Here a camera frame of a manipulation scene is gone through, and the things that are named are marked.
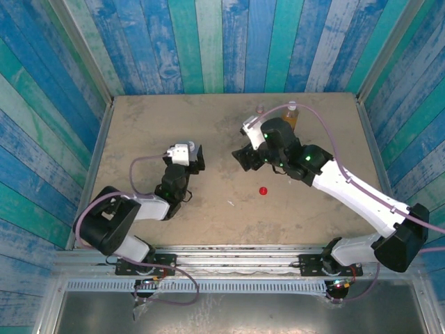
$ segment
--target black mounting bracket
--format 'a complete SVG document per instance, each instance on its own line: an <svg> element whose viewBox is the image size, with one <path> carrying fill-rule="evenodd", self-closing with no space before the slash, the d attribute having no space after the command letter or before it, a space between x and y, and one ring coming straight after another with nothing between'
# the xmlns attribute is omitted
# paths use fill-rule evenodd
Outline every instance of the black mounting bracket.
<svg viewBox="0 0 445 334"><path fill-rule="evenodd" d="M176 266L176 254L156 254L153 259L154 264L164 264L167 266ZM117 276L174 276L175 271L172 269L153 268L145 266L136 266L122 259L116 262L115 275Z"/></svg>
<svg viewBox="0 0 445 334"><path fill-rule="evenodd" d="M363 276L363 269L360 263L352 264L349 267L338 266L335 274L329 273L323 266L320 254L299 255L298 264L292 267L300 268L300 275L303 277L325 276L334 278L335 276Z"/></svg>

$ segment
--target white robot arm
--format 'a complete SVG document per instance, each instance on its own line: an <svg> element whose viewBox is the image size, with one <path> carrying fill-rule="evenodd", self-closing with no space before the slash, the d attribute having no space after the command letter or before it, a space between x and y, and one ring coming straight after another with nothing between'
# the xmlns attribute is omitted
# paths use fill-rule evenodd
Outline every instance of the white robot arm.
<svg viewBox="0 0 445 334"><path fill-rule="evenodd" d="M350 180L393 208L423 221L429 219L428 210L419 204L410 208L348 171L349 178L345 178L330 153L316 145L301 145L290 125L281 118L255 122L256 119L252 116L241 128L250 144L232 153L244 170L258 170L264 164L272 165L274 171L282 168L289 177L335 197L376 230L376 233L363 237L333 239L322 254L324 269L333 274L339 267L379 261L391 270L406 271L428 238L428 230L387 209L352 185Z"/></svg>
<svg viewBox="0 0 445 334"><path fill-rule="evenodd" d="M95 198L97 204L81 222L79 236L104 255L117 255L134 262L151 263L154 248L139 238L129 235L134 221L172 218L182 202L191 199L188 190L190 175L205 170L202 146L194 142L177 143L168 148L161 183L154 193L136 195L123 193L112 186L105 187ZM76 221L73 231L76 232Z"/></svg>

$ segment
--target orange bottle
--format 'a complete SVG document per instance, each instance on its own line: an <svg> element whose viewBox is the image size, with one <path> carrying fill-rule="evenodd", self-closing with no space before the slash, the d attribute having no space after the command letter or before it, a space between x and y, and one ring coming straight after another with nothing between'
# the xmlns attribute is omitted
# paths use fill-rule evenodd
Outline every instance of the orange bottle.
<svg viewBox="0 0 445 334"><path fill-rule="evenodd" d="M296 104L295 101L289 101L289 104ZM295 126L297 125L299 111L297 110L297 106L288 106L281 116L283 120L288 122L291 125L292 131L295 130Z"/></svg>

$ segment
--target beige tabletop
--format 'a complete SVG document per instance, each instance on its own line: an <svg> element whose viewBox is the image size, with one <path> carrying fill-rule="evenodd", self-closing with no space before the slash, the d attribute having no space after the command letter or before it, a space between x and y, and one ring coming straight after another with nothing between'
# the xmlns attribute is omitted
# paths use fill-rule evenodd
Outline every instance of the beige tabletop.
<svg viewBox="0 0 445 334"><path fill-rule="evenodd" d="M169 221L136 221L131 233L154 245L323 244L356 237L372 227L329 195L275 175L270 166L244 172L231 152L248 143L239 129L260 103L290 100L318 110L334 133L346 168L369 184L378 179L352 94L153 95L117 98L93 196L107 185L131 191L129 165L136 157L164 153L177 141L202 144L207 169L191 175L193 199ZM296 126L302 144L332 147L317 119L302 110ZM136 165L139 191L160 183L162 160ZM268 193L259 194L265 186Z"/></svg>

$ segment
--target painted wood panel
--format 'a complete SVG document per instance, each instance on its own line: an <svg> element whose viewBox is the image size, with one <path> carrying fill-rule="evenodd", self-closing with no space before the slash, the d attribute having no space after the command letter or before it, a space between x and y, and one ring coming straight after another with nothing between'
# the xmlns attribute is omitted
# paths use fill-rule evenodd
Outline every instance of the painted wood panel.
<svg viewBox="0 0 445 334"><path fill-rule="evenodd" d="M394 193L399 199L407 200L444 171L445 142L442 142L394 185Z"/></svg>
<svg viewBox="0 0 445 334"><path fill-rule="evenodd" d="M83 186L86 169L3 76L0 76L0 109Z"/></svg>
<svg viewBox="0 0 445 334"><path fill-rule="evenodd" d="M430 210L445 228L445 2L427 0L365 101L395 196ZM433 230L426 247L445 246ZM445 300L445 253L423 255Z"/></svg>
<svg viewBox="0 0 445 334"><path fill-rule="evenodd" d="M406 0L388 0L383 13L374 28L373 34L366 44L362 57L349 80L346 87L347 92L358 92L363 80L365 80L374 63L374 60L377 58L406 5Z"/></svg>
<svg viewBox="0 0 445 334"><path fill-rule="evenodd" d="M56 27L51 22L45 8L40 0L23 0L25 9L29 13L29 17L35 22L35 25L42 32L42 35L46 38L47 42L57 54L60 59L66 73L70 76L74 85L77 87L84 100L90 107L90 110L94 115L102 120L105 110L105 102L103 99L98 99L93 93L91 86L86 81L82 72L77 66L76 62L72 58L72 55L65 43L63 42L60 34L57 32Z"/></svg>
<svg viewBox="0 0 445 334"><path fill-rule="evenodd" d="M70 124L56 107L49 101L32 76L25 70L14 53L0 40L0 74L8 80L9 84L21 93L28 105L45 121L52 131L67 144L84 168L88 168L91 152L94 149L93 141L87 141L87 148L77 136Z"/></svg>
<svg viewBox="0 0 445 334"><path fill-rule="evenodd" d="M0 207L2 219L61 248L65 247L71 230L67 224L2 183L0 200L3 203Z"/></svg>
<svg viewBox="0 0 445 334"><path fill-rule="evenodd" d="M410 205L415 203L425 203L430 210L435 210L445 204L445 173L436 177L431 183L423 187L420 191L411 196L407 202Z"/></svg>
<svg viewBox="0 0 445 334"><path fill-rule="evenodd" d="M222 0L224 93L244 91L248 38L248 0Z"/></svg>
<svg viewBox="0 0 445 334"><path fill-rule="evenodd" d="M92 118L96 120L99 124L98 119L91 112L90 106L88 106L85 97L82 95L80 90L77 88L74 80L67 73L64 68L61 59L59 59L58 54L51 48L51 45L45 39L38 26L33 21L32 17L27 13L26 9L23 7L21 2L16 2L15 0L4 0L1 2L3 10L7 11L7 17L11 17L14 20L14 24L20 29L21 34L24 36L26 41L32 46L37 55L40 57L41 61L46 65L48 71L51 73L52 77L60 84L65 92L72 97L70 99L72 103L77 107L78 110L86 110L92 115ZM11 42L21 43L21 40L15 40Z"/></svg>
<svg viewBox="0 0 445 334"><path fill-rule="evenodd" d="M146 94L163 94L152 42L139 0L114 0L114 4Z"/></svg>
<svg viewBox="0 0 445 334"><path fill-rule="evenodd" d="M284 92L303 2L303 0L277 0L265 93Z"/></svg>
<svg viewBox="0 0 445 334"><path fill-rule="evenodd" d="M79 122L86 124L93 134L99 131L99 122L96 117L88 111L88 108L78 108L73 101L74 97L69 95L69 92L63 87L63 84L60 85L60 82L52 77L46 65L42 62L34 48L28 43L1 4L0 37L10 50L14 52L17 59L19 59L26 68L26 71L31 74L59 111L66 109L67 113L71 113L73 117L79 114ZM92 141L93 145L95 143L90 137L88 137L88 141Z"/></svg>
<svg viewBox="0 0 445 334"><path fill-rule="evenodd" d="M51 269L59 247L0 218L0 254Z"/></svg>
<svg viewBox="0 0 445 334"><path fill-rule="evenodd" d="M445 112L437 116L387 170L391 185L400 181L426 155L445 141Z"/></svg>
<svg viewBox="0 0 445 334"><path fill-rule="evenodd" d="M113 0L86 0L114 68L128 95L145 94Z"/></svg>
<svg viewBox="0 0 445 334"><path fill-rule="evenodd" d="M385 127L382 128L382 131L375 133L375 139L380 150L386 147L395 133L410 119L444 77L445 48L442 49L436 59L428 66L428 69L417 80L393 115L385 120Z"/></svg>
<svg viewBox="0 0 445 334"><path fill-rule="evenodd" d="M116 1L128 2L67 0L114 95L122 94L115 88L116 77L126 94L144 93L137 70L139 81L153 78L152 72L148 75L137 68L140 57L135 53L148 55L143 57L145 69L147 64L150 71L157 67L163 86L157 93L325 88L356 93L406 4L405 0L131 0L122 9L132 25L122 29L125 20L114 18ZM126 29L140 33L126 34ZM155 59L151 52L140 52L150 44Z"/></svg>
<svg viewBox="0 0 445 334"><path fill-rule="evenodd" d="M44 296L50 270L0 255L1 291Z"/></svg>
<svg viewBox="0 0 445 334"><path fill-rule="evenodd" d="M168 0L186 94L204 92L194 0Z"/></svg>
<svg viewBox="0 0 445 334"><path fill-rule="evenodd" d="M395 87L391 96L385 102L385 105L380 111L380 115L370 120L377 139L379 139L383 129L387 126L388 120L395 114L402 102L407 100L406 97L416 85L417 90L421 90L424 95L427 95L440 82L442 71L445 67L443 64L445 51L441 52L444 47L445 21L443 21L428 38L427 43L423 46L418 56L414 59L412 65L408 69L405 69L405 75L402 77L397 87ZM434 78L428 80L428 75L431 76L435 71L435 67L437 66L440 66L437 68L438 73L436 73ZM422 83L422 81L419 81L419 79L424 73L424 82ZM414 91L410 96L414 96L413 99L420 99L421 92Z"/></svg>
<svg viewBox="0 0 445 334"><path fill-rule="evenodd" d="M204 93L224 92L223 10L220 0L195 0Z"/></svg>
<svg viewBox="0 0 445 334"><path fill-rule="evenodd" d="M120 78L116 73L85 1L65 0L65 3L70 15L75 18L76 25L85 38L93 58L96 60L97 67L104 77L110 94L112 94L112 96L123 95L124 88L122 87Z"/></svg>
<svg viewBox="0 0 445 334"><path fill-rule="evenodd" d="M48 0L2 1L0 333L33 329L105 107Z"/></svg>
<svg viewBox="0 0 445 334"><path fill-rule="evenodd" d="M77 205L82 188L0 109L0 145Z"/></svg>
<svg viewBox="0 0 445 334"><path fill-rule="evenodd" d="M441 207L438 207L436 210L431 211L430 224L433 224L434 226L438 226L440 228L445 228L445 205L442 205ZM429 230L427 245L429 245L430 242L440 237L443 237L442 233L434 230Z"/></svg>
<svg viewBox="0 0 445 334"><path fill-rule="evenodd" d="M443 1L436 1L410 40L410 43L406 46L402 56L398 59L395 66L388 74L387 79L375 96L373 103L369 105L368 115L371 124L374 118L385 116L382 111L383 106L386 104L392 91L397 87L400 80L406 74L407 69L411 67L412 62L419 55L423 46L428 41L432 32L437 28L444 15L445 3Z"/></svg>
<svg viewBox="0 0 445 334"><path fill-rule="evenodd" d="M387 0L360 0L325 92L345 90L386 4Z"/></svg>
<svg viewBox="0 0 445 334"><path fill-rule="evenodd" d="M168 0L142 0L145 21L165 94L182 94L181 69Z"/></svg>
<svg viewBox="0 0 445 334"><path fill-rule="evenodd" d="M325 90L358 3L358 0L332 0L319 42L326 48L318 48L315 53L306 92L323 92Z"/></svg>
<svg viewBox="0 0 445 334"><path fill-rule="evenodd" d="M0 146L0 182L71 225L76 206Z"/></svg>
<svg viewBox="0 0 445 334"><path fill-rule="evenodd" d="M396 49L390 56L387 64L382 70L382 73L380 73L377 81L375 82L374 86L371 89L371 92L369 93L369 96L366 98L365 105L367 108L372 104L374 97L377 95L378 91L380 90L380 87L382 87L382 84L385 82L389 74L391 73L392 69L394 68L395 64L397 63L398 59L402 56L402 53L405 51L406 47L410 43L412 37L416 33L419 26L422 24L423 19L425 19L425 16L430 11L431 7L435 4L436 0L425 0L423 2L422 7L420 7L419 11L417 12L416 16L412 20L410 26L406 30L406 32L403 34L402 39L397 44Z"/></svg>
<svg viewBox="0 0 445 334"><path fill-rule="evenodd" d="M382 151L382 160L386 169L437 115L444 112L443 96L445 96L445 79L442 79L423 104L406 120Z"/></svg>
<svg viewBox="0 0 445 334"><path fill-rule="evenodd" d="M96 83L91 77L91 74L89 73L88 69L86 68L86 65L83 63L81 56L76 50L76 47L72 43L70 37L68 36L65 28L62 25L62 22L60 22L56 12L54 12L54 9L52 8L51 4L49 3L49 0L40 0L40 3L42 4L44 10L46 11L46 14L51 20L51 23L56 27L57 33L60 35L60 38L63 41L63 44L68 48L68 51L71 54L71 57L76 62L77 67L81 71L82 75L85 77L85 80L88 82L88 85L90 86L91 90L95 94L97 100L103 104L103 109L105 109L105 102L104 99L99 92L99 89L96 87Z"/></svg>
<svg viewBox="0 0 445 334"><path fill-rule="evenodd" d="M305 91L330 5L331 0L305 0L287 74L286 93Z"/></svg>
<svg viewBox="0 0 445 334"><path fill-rule="evenodd" d="M0 327L0 334L32 334L33 327L16 326L16 327Z"/></svg>
<svg viewBox="0 0 445 334"><path fill-rule="evenodd" d="M0 326L33 326L42 297L0 291Z"/></svg>
<svg viewBox="0 0 445 334"><path fill-rule="evenodd" d="M433 242L430 242L426 248L440 246L445 246L445 237L440 237ZM422 255L422 258L428 268L428 271L436 271L444 267L445 252L426 253Z"/></svg>
<svg viewBox="0 0 445 334"><path fill-rule="evenodd" d="M244 93L264 92L276 3L258 0L249 5Z"/></svg>

